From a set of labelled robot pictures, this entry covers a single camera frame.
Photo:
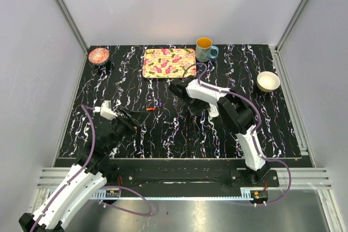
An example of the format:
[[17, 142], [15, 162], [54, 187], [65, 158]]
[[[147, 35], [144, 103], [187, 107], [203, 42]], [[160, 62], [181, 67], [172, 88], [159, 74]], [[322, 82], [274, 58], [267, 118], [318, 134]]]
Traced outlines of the white remote control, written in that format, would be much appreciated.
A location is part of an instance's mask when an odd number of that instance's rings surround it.
[[216, 118], [219, 116], [219, 111], [215, 105], [209, 104], [208, 114], [211, 118]]

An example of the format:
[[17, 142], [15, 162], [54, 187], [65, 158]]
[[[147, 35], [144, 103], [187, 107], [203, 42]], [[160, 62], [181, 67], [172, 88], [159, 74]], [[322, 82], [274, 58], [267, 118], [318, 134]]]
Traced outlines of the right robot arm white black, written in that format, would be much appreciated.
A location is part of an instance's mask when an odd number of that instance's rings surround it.
[[260, 186], [266, 181], [270, 167], [256, 132], [260, 115], [248, 99], [229, 88], [210, 85], [196, 77], [175, 79], [171, 81], [169, 90], [188, 105], [191, 114], [198, 115], [208, 110], [211, 117], [220, 116], [241, 145], [248, 182]]

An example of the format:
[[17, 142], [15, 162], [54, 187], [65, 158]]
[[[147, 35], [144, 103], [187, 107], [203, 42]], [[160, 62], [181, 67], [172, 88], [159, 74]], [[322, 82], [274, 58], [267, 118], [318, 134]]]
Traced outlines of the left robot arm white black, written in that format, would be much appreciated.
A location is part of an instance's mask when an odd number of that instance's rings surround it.
[[[50, 197], [32, 214], [24, 213], [19, 224], [23, 231], [65, 231], [75, 214], [103, 186], [118, 184], [118, 166], [111, 162], [109, 153], [124, 136], [141, 128], [149, 116], [147, 111], [129, 111], [120, 108], [118, 112], [108, 107], [81, 106], [92, 131], [89, 148], [81, 151], [68, 174]], [[96, 137], [96, 130], [89, 112], [97, 112], [112, 123], [111, 131]]]

